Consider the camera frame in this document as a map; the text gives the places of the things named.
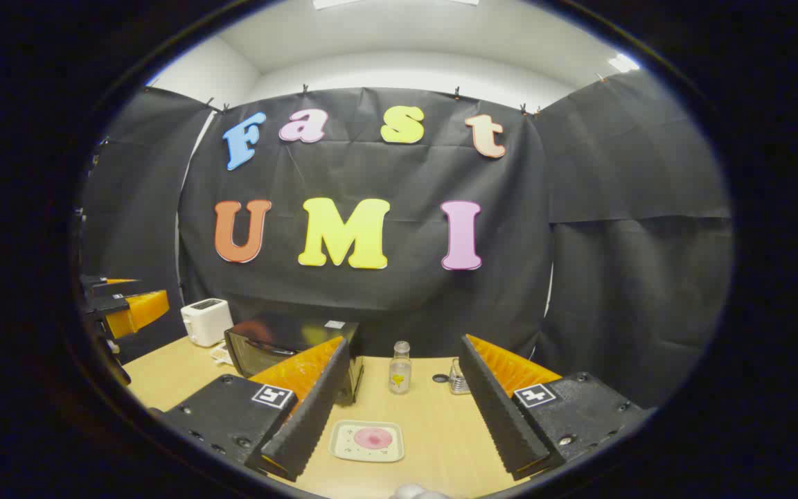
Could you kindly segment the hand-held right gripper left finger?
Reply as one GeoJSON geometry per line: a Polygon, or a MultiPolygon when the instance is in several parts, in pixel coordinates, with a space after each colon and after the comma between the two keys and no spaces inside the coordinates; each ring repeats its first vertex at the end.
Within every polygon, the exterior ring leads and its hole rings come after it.
{"type": "Polygon", "coordinates": [[[253,377],[219,376],[171,410],[154,413],[224,462],[295,481],[350,365],[351,342],[336,337],[253,377]]]}

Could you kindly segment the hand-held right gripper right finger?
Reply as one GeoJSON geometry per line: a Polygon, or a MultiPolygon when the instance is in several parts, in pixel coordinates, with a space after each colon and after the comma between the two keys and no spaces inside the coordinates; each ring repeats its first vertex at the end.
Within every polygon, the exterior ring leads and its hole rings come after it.
{"type": "Polygon", "coordinates": [[[561,376],[473,335],[461,344],[463,377],[513,479],[586,457],[653,414],[585,371],[561,376]]]}

